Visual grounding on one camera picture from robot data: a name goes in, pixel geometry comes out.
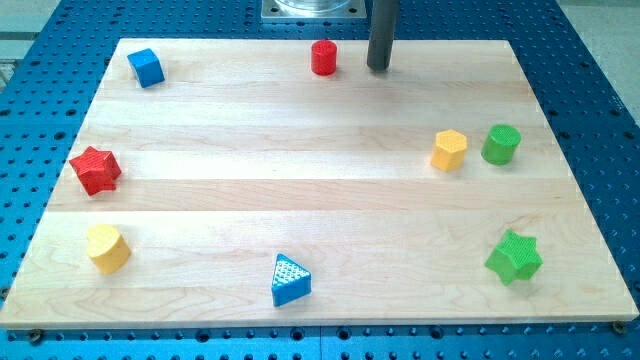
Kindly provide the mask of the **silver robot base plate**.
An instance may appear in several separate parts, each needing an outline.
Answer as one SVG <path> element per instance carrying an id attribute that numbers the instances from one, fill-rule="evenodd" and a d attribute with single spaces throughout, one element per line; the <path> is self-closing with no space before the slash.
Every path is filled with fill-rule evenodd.
<path id="1" fill-rule="evenodd" d="M 268 20 L 365 19 L 364 0 L 260 0 Z"/>

